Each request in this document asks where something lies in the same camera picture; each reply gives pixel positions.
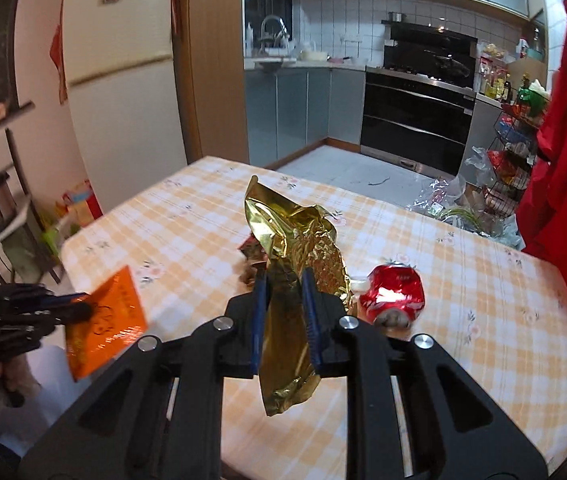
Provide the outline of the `chrome kitchen faucet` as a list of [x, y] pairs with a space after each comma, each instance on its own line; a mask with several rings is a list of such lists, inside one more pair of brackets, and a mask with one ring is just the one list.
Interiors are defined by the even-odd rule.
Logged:
[[262, 53], [286, 55], [290, 34], [284, 19], [275, 14], [266, 15], [261, 22], [258, 44]]

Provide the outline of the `gold foil snack bag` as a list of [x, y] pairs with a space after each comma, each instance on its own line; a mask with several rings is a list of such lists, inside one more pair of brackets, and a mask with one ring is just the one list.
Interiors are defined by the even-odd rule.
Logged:
[[275, 416], [308, 400], [320, 378], [311, 360], [302, 307], [302, 274], [313, 270], [320, 292], [337, 296], [344, 313], [355, 313], [351, 283], [331, 213], [301, 206], [253, 176], [244, 213], [266, 257], [268, 300], [259, 371], [265, 412]]

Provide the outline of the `orange snack packet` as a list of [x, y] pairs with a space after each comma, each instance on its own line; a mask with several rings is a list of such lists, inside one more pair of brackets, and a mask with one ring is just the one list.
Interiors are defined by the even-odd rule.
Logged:
[[76, 382], [116, 358], [148, 328], [128, 266], [82, 300], [92, 308], [90, 317], [64, 329], [67, 360]]

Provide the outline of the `cream refrigerator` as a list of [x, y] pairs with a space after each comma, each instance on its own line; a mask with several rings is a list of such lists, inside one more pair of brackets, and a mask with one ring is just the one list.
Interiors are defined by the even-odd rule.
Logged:
[[76, 142], [102, 211], [186, 166], [172, 0], [63, 0], [61, 50]]

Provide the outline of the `crushed red cola can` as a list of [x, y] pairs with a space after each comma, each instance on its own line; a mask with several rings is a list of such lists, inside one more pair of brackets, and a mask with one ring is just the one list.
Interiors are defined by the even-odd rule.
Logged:
[[376, 266], [367, 282], [358, 300], [366, 321], [372, 325], [407, 330], [425, 309], [425, 289], [412, 266]]

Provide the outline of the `grey kitchen cabinets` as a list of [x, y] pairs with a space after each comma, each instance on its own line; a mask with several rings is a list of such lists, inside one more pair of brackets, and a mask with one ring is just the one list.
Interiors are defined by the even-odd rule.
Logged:
[[267, 167], [327, 139], [361, 144], [365, 73], [338, 67], [244, 72], [249, 162]]

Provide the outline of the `brown red paper bag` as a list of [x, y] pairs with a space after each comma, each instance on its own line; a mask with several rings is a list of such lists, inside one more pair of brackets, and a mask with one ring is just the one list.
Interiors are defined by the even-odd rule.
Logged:
[[260, 269], [267, 267], [268, 257], [261, 243], [253, 234], [250, 234], [239, 246], [239, 252], [244, 255], [244, 267], [239, 280], [244, 285], [251, 287], [256, 280], [256, 274]]

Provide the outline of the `black built-in oven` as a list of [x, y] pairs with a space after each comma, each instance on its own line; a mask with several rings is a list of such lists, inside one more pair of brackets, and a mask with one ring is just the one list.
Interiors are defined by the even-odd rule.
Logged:
[[433, 178], [459, 173], [475, 92], [422, 75], [368, 67], [361, 152]]

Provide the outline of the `wooden door frame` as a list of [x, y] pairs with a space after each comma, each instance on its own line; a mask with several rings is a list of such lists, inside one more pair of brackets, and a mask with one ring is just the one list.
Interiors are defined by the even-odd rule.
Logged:
[[188, 162], [248, 162], [242, 0], [173, 0], [173, 46]]

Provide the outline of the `black range hood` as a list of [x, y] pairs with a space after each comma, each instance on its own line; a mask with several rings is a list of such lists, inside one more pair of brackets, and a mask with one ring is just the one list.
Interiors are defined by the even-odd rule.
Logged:
[[477, 69], [477, 38], [432, 27], [384, 20], [383, 67], [425, 75], [472, 88]]

